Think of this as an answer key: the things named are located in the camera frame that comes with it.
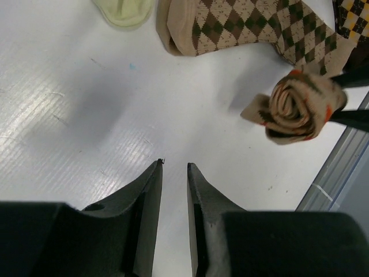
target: orange fabric patch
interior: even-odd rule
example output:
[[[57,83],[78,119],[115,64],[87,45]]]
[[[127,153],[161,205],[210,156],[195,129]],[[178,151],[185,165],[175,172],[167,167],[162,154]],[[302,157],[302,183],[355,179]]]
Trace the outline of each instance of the orange fabric patch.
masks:
[[[312,137],[306,137],[303,139],[304,141],[307,141],[307,140],[312,140]]]
[[[333,114],[333,111],[332,111],[332,108],[330,105],[327,105],[327,112],[326,112],[326,115],[325,115],[325,120],[324,122],[327,123],[328,120],[330,119],[330,117],[332,116]]]
[[[294,70],[292,70],[292,71],[289,73],[289,75],[297,75],[297,74],[302,74],[302,71],[299,71],[299,70],[297,70],[297,69],[294,69]]]

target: rolled sock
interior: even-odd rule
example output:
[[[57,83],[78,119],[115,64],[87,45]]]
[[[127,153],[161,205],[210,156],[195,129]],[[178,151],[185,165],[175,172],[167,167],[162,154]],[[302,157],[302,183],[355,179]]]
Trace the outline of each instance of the rolled sock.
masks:
[[[330,29],[301,0],[164,1],[161,8],[168,9],[168,16],[160,13],[159,17],[158,12],[157,22],[166,22],[167,29],[162,28],[159,35],[167,49],[172,42],[171,47],[182,55],[268,42],[289,63],[297,67],[318,63],[321,75],[334,76],[341,73],[356,46]]]
[[[153,0],[93,0],[105,19],[116,27],[141,26],[149,17]]]
[[[353,40],[357,47],[352,51],[344,71],[369,63],[369,1],[333,0],[336,31]]]
[[[271,96],[257,95],[241,117],[265,126],[266,136],[284,145],[315,138],[346,103],[346,93],[331,79],[293,70]]]

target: black plastic part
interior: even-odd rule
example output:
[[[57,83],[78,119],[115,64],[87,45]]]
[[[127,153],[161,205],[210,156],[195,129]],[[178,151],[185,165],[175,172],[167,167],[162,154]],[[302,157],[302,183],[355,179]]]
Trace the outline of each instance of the black plastic part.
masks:
[[[214,188],[194,163],[187,166],[187,201],[193,276],[207,276],[211,262],[217,263],[219,268],[227,269],[228,264],[221,256],[211,261],[207,245],[213,241],[210,242],[209,237],[219,244],[223,240],[217,236],[222,229],[221,215],[227,211],[244,210]]]
[[[193,276],[369,276],[366,238],[347,215],[246,212],[194,164],[188,189]]]
[[[0,276],[151,277],[162,161],[83,211],[0,203]]]
[[[369,133],[369,110],[337,111],[329,121]]]
[[[331,79],[342,88],[366,87],[369,85],[369,64]]]

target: rolled-up argyle sock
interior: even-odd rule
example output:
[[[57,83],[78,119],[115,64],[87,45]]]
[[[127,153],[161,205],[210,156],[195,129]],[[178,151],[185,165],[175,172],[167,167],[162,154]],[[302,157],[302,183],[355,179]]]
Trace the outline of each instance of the rolled-up argyle sock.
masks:
[[[369,1],[333,0],[333,7],[337,33],[357,43],[344,70],[369,64]]]
[[[346,93],[332,80],[293,70],[278,82],[272,96],[257,95],[241,116],[265,126],[267,137],[283,145],[316,137],[346,103]]]
[[[272,43],[289,63],[341,73],[356,46],[301,0],[161,0],[157,31],[168,51],[201,55],[245,43]]]

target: argyle sock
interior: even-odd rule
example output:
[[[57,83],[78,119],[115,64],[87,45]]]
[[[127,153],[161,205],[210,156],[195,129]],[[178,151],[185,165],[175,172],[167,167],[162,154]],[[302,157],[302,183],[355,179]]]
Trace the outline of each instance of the argyle sock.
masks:
[[[311,140],[332,114],[347,103],[347,96],[332,80],[293,70],[278,82],[272,96],[257,95],[241,117],[265,126],[277,144]]]
[[[361,67],[369,63],[369,1],[333,0],[336,31],[341,36],[357,43],[344,70]]]
[[[152,11],[153,0],[93,0],[105,19],[116,27],[141,26]]]
[[[163,1],[157,31],[171,53],[174,49],[196,56],[244,43],[269,42],[289,63],[316,62],[321,75],[333,76],[341,73],[355,47],[301,0]]]

